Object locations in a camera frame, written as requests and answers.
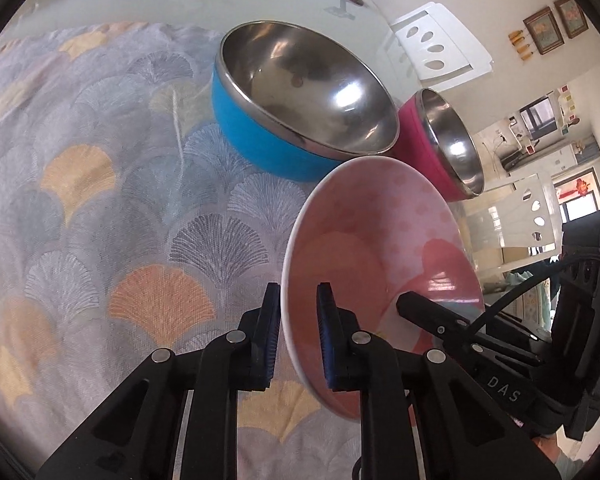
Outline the pink ceramic bowl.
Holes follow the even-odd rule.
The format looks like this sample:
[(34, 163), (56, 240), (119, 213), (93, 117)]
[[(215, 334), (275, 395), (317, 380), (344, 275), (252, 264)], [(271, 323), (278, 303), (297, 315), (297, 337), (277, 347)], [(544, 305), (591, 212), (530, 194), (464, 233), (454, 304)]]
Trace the pink ceramic bowl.
[(413, 353), (431, 348), (437, 335), (398, 315), (404, 292), (469, 321), (484, 309), (450, 207), (422, 174), (390, 157), (352, 159), (324, 177), (294, 222), (283, 264), (282, 321), (294, 369), (325, 408), (358, 420), (356, 394), (333, 392), (324, 375), (316, 314), (324, 282), (362, 330)]

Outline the magenta steel bowl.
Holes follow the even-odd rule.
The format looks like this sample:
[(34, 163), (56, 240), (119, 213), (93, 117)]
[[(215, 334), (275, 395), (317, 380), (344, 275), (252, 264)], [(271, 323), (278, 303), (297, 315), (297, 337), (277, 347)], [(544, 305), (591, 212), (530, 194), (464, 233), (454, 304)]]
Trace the magenta steel bowl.
[(438, 92), (423, 88), (398, 113), (400, 132), (391, 155), (419, 171), (448, 203), (484, 191), (474, 141), (462, 118)]

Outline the blue steel bowl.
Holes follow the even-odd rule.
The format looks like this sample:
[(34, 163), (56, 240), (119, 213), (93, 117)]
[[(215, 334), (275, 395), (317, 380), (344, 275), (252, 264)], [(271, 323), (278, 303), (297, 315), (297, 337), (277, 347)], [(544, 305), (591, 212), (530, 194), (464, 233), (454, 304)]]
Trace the blue steel bowl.
[(399, 136), (396, 103), (362, 60), (281, 21), (240, 24), (223, 36), (211, 102), (234, 149), (289, 180), (318, 181), (349, 159), (385, 155)]

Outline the fan-pattern tablecloth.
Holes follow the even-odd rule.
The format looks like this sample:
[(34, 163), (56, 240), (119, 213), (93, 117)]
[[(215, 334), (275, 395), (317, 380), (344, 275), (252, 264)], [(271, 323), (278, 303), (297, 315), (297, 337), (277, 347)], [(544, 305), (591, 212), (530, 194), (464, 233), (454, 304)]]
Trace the fan-pattern tablecloth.
[(282, 274), (313, 184), (228, 143), (219, 42), (122, 22), (0, 44), (0, 456), (18, 477), (152, 350), (204, 348)]

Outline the white chair far side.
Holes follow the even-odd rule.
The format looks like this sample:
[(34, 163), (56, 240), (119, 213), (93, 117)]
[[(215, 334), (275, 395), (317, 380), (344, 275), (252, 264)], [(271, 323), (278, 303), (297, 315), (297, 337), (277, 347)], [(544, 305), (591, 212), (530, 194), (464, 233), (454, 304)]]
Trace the white chair far side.
[(441, 93), (490, 74), (493, 58), (442, 3), (428, 2), (390, 24), (426, 88)]

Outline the small framed picture left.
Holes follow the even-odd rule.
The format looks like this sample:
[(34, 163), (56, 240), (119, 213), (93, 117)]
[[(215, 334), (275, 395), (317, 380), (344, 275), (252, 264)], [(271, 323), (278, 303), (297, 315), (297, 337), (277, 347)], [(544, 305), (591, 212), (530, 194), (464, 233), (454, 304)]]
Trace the small framed picture left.
[(546, 55), (565, 43), (555, 15), (549, 6), (525, 18), (524, 26), (540, 55)]

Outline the small framed picture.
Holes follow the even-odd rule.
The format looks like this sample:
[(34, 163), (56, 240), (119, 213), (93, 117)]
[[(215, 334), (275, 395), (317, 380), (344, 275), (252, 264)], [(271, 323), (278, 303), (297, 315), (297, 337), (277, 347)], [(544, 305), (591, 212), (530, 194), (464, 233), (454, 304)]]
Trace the small framed picture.
[(525, 18), (524, 26), (540, 55), (546, 55), (565, 43), (555, 15), (549, 6)]
[(588, 21), (576, 0), (555, 0), (554, 6), (569, 39), (588, 30)]

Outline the small framed picture right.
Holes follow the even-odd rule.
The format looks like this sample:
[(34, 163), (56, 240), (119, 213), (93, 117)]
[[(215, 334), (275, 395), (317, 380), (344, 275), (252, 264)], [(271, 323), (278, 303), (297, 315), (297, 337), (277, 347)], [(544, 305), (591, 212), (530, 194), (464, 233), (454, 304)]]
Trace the small framed picture right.
[(569, 39), (588, 30), (588, 21), (576, 0), (555, 0), (554, 6)]

